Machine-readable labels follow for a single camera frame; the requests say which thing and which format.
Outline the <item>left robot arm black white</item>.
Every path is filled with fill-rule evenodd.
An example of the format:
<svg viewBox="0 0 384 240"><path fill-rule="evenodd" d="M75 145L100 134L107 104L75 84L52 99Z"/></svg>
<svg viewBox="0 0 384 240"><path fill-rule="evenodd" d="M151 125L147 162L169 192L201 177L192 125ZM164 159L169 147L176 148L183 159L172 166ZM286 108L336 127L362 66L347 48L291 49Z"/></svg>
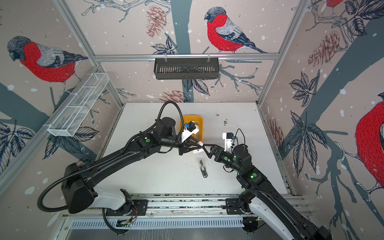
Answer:
<svg viewBox="0 0 384 240"><path fill-rule="evenodd" d="M148 131L135 135L122 149L89 165L71 164L66 167L61 189L66 209L77 214L88 208L126 209L130 198L126 190L110 191L97 185L122 168L161 152L162 147L178 149L179 154L198 146L194 138L200 126L195 122L183 124L176 133L176 122L165 117L156 121Z"/></svg>

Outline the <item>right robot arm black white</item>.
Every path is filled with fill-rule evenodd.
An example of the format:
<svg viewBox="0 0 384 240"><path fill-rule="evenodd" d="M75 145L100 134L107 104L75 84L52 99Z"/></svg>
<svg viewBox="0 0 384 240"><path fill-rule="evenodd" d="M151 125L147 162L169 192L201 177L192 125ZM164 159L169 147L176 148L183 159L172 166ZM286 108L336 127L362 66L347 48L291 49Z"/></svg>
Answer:
<svg viewBox="0 0 384 240"><path fill-rule="evenodd" d="M245 189L239 195L244 212L260 217L283 240L331 240L325 227L317 227L289 204L273 187L268 178L252 164L252 156L245 144L231 152L218 145L203 145L209 158L237 171L237 180Z"/></svg>

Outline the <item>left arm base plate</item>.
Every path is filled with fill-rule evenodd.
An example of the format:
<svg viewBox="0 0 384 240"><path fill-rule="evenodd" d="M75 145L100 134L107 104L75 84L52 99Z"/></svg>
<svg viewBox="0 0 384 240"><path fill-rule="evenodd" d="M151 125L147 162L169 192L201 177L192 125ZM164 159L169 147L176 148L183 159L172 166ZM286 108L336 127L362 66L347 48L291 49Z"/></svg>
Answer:
<svg viewBox="0 0 384 240"><path fill-rule="evenodd" d="M122 217L122 216L145 216L148 208L148 200L139 199L125 203L118 210L107 209L106 216Z"/></svg>

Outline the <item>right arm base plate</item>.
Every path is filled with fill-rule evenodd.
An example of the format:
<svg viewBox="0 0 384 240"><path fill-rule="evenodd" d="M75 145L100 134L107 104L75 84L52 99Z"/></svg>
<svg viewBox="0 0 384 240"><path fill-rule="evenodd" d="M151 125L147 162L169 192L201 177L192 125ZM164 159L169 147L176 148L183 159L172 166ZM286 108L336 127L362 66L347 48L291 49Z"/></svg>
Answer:
<svg viewBox="0 0 384 240"><path fill-rule="evenodd" d="M225 210L227 212L227 215L243 215L244 214L240 205L240 200L238 198L225 199Z"/></svg>

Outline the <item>yellow plastic tray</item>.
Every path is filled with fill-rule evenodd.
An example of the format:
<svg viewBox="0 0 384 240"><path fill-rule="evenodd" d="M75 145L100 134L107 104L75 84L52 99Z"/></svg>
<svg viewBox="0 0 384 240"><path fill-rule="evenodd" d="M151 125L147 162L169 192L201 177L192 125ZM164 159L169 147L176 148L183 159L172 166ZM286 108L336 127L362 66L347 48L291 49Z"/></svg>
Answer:
<svg viewBox="0 0 384 240"><path fill-rule="evenodd" d="M199 115L184 115L184 127L181 124L181 141L182 143L187 138L192 137L197 142L203 141L203 118Z"/></svg>

